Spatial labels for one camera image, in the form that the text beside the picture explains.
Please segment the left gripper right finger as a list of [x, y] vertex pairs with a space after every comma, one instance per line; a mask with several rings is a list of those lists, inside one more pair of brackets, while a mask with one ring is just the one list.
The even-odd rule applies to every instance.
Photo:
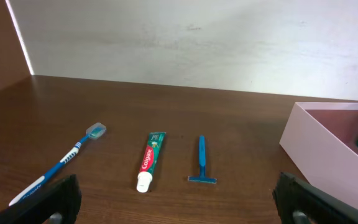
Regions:
[[272, 195], [282, 223], [358, 224], [358, 209], [291, 173], [280, 173]]

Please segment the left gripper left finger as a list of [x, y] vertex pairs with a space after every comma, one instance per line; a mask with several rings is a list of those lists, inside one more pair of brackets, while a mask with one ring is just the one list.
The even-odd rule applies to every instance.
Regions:
[[72, 174], [0, 211], [0, 224], [43, 223], [56, 213], [62, 223], [74, 223], [81, 199], [78, 179]]

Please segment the white cardboard box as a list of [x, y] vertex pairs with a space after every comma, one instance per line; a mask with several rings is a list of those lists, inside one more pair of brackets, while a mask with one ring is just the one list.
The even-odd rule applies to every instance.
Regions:
[[358, 103], [297, 102], [280, 145], [316, 188], [358, 209]]

